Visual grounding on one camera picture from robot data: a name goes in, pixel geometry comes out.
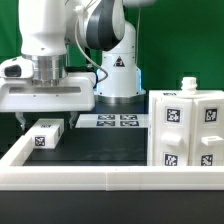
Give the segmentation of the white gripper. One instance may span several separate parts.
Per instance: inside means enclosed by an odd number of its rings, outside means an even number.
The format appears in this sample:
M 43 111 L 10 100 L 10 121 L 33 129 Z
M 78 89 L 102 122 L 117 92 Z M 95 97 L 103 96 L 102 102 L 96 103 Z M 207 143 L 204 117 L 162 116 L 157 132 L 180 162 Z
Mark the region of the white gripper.
M 95 106 L 95 84 L 93 72 L 67 72 L 61 56 L 8 59 L 0 65 L 0 112 L 15 112 L 25 130 L 25 112 L 71 111 L 69 128 L 73 129 L 76 111 Z

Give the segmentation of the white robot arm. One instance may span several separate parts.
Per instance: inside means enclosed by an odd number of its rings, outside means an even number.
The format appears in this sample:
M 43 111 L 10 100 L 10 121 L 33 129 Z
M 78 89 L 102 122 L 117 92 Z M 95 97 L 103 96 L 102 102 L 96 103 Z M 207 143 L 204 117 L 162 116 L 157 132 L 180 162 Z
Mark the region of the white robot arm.
M 90 111 L 144 93 L 129 0 L 18 0 L 21 55 L 0 63 L 0 112 Z

